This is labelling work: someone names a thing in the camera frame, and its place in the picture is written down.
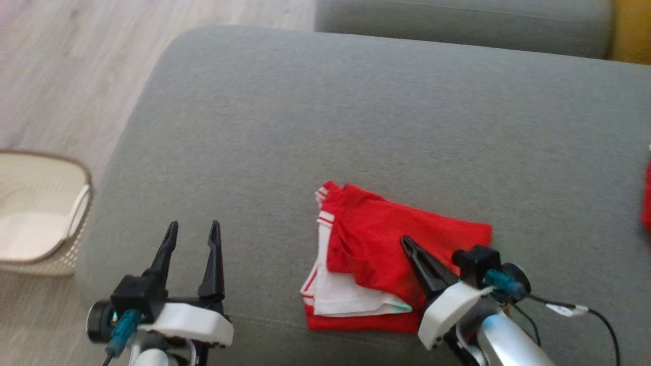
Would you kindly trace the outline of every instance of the white tag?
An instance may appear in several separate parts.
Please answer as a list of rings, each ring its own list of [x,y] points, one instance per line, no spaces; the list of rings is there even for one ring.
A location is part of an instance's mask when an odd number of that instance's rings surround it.
[[[564,317],[577,317],[588,312],[588,308],[583,305],[577,305],[574,309],[570,309],[565,306],[552,305],[550,303],[545,304],[548,308],[554,310],[558,314],[561,314]]]

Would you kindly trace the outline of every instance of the blue cable connector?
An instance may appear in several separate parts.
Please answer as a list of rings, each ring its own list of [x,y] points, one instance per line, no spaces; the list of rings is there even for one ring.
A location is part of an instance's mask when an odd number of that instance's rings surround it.
[[[487,284],[495,287],[496,290],[505,292],[516,301],[527,297],[527,290],[520,282],[498,270],[488,270],[484,279]]]
[[[118,321],[113,332],[111,332],[111,341],[106,346],[106,355],[110,358],[118,358],[124,351],[127,341],[135,333],[140,325],[142,316],[139,311],[127,310]]]

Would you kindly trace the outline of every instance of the gray sofa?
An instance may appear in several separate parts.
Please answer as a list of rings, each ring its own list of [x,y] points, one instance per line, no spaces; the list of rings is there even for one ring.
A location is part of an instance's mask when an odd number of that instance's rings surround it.
[[[606,56],[613,0],[317,0],[320,32]]]
[[[651,67],[358,35],[205,27],[163,54],[109,164],[76,275],[88,305],[146,268],[180,223],[168,289],[196,293],[223,232],[232,348],[212,365],[456,365],[414,335],[311,332],[316,188],[493,225],[533,291],[595,307],[624,365],[651,338],[639,229]],[[527,301],[561,365],[610,365],[595,318]],[[521,319],[518,322],[529,330]]]

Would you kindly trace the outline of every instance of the woven basket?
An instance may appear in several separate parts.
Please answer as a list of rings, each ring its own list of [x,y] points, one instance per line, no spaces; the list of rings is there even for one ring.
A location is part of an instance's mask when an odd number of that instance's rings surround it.
[[[91,201],[79,162],[0,150],[0,270],[72,275]]]

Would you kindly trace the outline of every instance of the black cable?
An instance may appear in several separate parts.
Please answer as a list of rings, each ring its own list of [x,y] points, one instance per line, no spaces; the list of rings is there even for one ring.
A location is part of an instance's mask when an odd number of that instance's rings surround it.
[[[576,309],[576,305],[574,305],[572,303],[550,301],[550,300],[543,299],[543,298],[541,298],[539,296],[535,296],[535,295],[532,295],[532,294],[528,294],[527,297],[534,300],[534,301],[543,303],[543,304],[558,305],[558,306],[567,307],[568,309]],[[617,335],[615,335],[615,330],[613,329],[613,326],[606,319],[606,317],[603,316],[601,313],[599,313],[597,310],[588,308],[588,313],[598,317],[599,320],[601,320],[603,322],[603,324],[606,326],[606,328],[608,328],[608,333],[610,333],[611,339],[613,340],[613,346],[615,348],[615,366],[619,366],[619,363],[620,363],[619,343],[617,342]]]
[[[522,314],[522,316],[525,317],[531,323],[531,326],[533,327],[533,331],[536,334],[536,344],[540,347],[540,334],[538,333],[538,326],[536,325],[536,322],[533,321],[533,319],[527,313],[525,313],[524,310],[520,309],[520,307],[517,306],[516,304],[513,304],[512,307],[515,310],[517,310],[520,314]]]

